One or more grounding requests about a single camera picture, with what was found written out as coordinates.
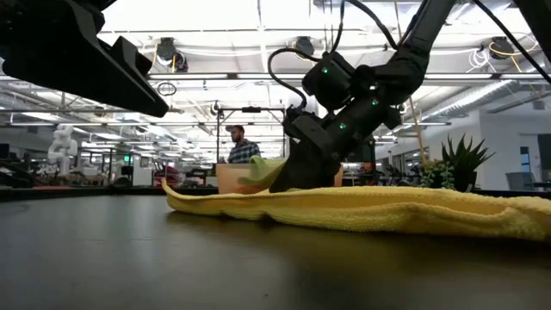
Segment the orange translucent plastic bin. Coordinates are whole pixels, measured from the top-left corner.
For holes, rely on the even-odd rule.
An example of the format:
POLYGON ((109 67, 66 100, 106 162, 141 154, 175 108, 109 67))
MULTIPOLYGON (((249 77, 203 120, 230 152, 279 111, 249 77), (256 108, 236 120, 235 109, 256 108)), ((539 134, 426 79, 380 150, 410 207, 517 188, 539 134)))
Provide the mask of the orange translucent plastic bin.
MULTIPOLYGON (((247 164, 217 164, 216 175, 218 180, 218 187, 220 194, 256 194, 262 191, 269 191, 268 189, 260 190, 253 187, 248 187, 238 184, 238 178, 244 177, 249 174, 248 163, 247 164)), ((335 184, 332 187, 341 187, 343 182, 343 168, 341 168, 335 176, 335 184)), ((291 192, 305 189, 289 189, 284 192, 291 192)))

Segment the standing person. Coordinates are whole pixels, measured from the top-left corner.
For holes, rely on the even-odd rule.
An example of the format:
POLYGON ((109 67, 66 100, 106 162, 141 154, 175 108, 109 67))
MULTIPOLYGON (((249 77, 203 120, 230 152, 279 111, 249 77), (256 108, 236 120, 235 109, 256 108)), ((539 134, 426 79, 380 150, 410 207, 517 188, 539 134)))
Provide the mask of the standing person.
POLYGON ((241 125, 232 127, 231 138, 234 147, 229 153, 228 164, 247 164, 252 157, 261 156, 258 144, 245 138, 245 129, 241 125))

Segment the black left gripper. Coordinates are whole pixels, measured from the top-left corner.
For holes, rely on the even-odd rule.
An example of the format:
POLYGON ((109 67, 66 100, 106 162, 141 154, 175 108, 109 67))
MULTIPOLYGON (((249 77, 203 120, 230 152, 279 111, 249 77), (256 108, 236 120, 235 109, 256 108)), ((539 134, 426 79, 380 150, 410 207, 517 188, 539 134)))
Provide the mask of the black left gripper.
POLYGON ((97 37, 117 0, 0 0, 6 75, 96 102, 161 117, 169 106, 150 86, 150 60, 120 36, 97 37))

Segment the green artificial succulent plant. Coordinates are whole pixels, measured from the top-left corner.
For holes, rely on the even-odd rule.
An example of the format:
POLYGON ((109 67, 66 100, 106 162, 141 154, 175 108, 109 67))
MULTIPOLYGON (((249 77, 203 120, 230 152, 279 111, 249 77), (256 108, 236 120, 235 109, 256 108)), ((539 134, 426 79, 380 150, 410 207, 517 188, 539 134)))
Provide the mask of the green artificial succulent plant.
POLYGON ((421 170, 420 186, 432 189, 452 189, 467 193, 475 188, 477 169, 494 155, 484 140, 473 144, 473 138, 465 141, 463 134, 457 144, 448 137, 442 143, 442 158, 425 165, 421 170))

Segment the green microfiber towel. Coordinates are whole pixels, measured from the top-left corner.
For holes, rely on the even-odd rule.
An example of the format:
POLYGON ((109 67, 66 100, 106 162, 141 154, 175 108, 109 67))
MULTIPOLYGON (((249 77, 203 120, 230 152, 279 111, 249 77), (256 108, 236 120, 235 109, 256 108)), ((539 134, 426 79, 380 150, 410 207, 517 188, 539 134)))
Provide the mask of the green microfiber towel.
POLYGON ((279 176, 285 158, 262 158, 258 155, 251 157, 248 163, 249 174, 238 178, 238 184, 257 188, 268 189, 279 176))

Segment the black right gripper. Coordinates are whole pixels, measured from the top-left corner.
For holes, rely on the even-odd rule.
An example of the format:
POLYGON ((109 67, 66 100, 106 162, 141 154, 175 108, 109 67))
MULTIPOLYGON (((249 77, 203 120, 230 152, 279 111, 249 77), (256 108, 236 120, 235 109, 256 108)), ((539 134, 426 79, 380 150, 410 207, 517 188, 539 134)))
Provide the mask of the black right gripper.
MULTIPOLYGON (((291 111, 304 111, 291 108, 291 111)), ((270 193, 289 189, 332 187, 343 158, 371 135, 380 125, 394 129, 400 125, 400 112, 374 96, 353 99, 340 112, 321 119, 322 128, 330 135, 330 144, 323 149, 299 140, 291 147, 288 160, 270 185, 270 193)))

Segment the yellow microfiber towel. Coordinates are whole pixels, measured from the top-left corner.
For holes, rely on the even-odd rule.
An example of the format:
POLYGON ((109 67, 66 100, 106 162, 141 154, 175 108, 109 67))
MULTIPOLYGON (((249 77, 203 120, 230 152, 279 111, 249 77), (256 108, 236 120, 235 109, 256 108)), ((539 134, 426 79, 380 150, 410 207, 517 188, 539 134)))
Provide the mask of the yellow microfiber towel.
POLYGON ((551 200, 451 189, 333 187, 193 196, 162 185, 176 211, 338 231, 525 239, 551 244, 551 200))

